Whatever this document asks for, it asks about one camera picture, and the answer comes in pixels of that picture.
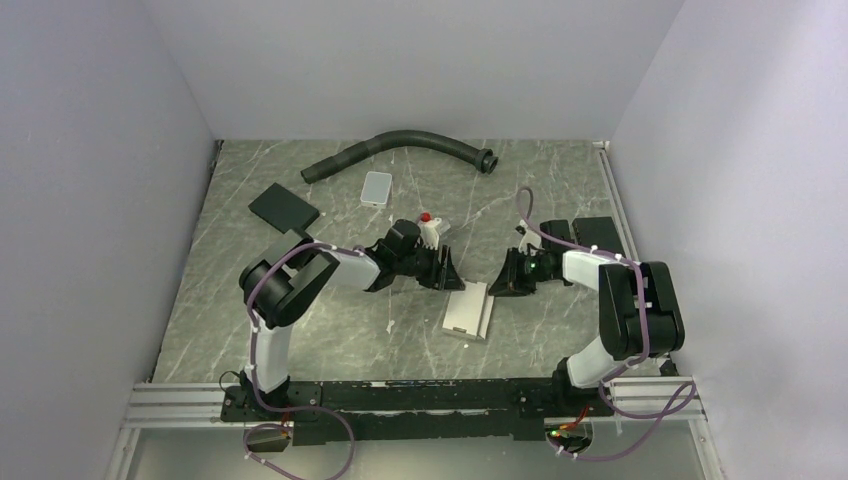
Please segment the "white cardboard box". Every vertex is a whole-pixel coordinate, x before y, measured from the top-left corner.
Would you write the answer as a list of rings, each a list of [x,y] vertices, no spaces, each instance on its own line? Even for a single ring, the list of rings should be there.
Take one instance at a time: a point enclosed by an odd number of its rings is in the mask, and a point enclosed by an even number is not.
[[[484,282],[466,282],[464,290],[453,291],[442,319],[442,332],[471,341],[486,340],[494,306],[488,290]]]

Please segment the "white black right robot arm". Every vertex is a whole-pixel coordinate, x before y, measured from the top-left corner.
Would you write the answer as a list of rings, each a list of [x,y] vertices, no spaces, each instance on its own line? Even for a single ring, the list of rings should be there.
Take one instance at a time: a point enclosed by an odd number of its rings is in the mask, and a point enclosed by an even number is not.
[[[557,366],[551,388],[557,411],[574,415],[590,399],[589,388],[639,358],[678,351],[685,328],[668,266],[629,264],[609,217],[549,220],[517,228],[518,246],[507,250],[493,297],[524,297],[543,282],[580,285],[598,295],[598,334],[579,353]]]

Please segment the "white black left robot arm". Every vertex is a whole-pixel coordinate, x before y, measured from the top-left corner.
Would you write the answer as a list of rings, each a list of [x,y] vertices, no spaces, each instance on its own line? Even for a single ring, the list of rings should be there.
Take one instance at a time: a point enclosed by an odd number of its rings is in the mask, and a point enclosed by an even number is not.
[[[435,291],[465,288],[450,248],[427,243],[422,228],[410,220],[396,221],[374,244],[353,249],[320,242],[301,228],[287,230],[239,277],[251,324],[241,374],[244,389],[250,390],[248,407],[264,420],[285,411],[293,325],[326,287],[377,292],[397,277]]]

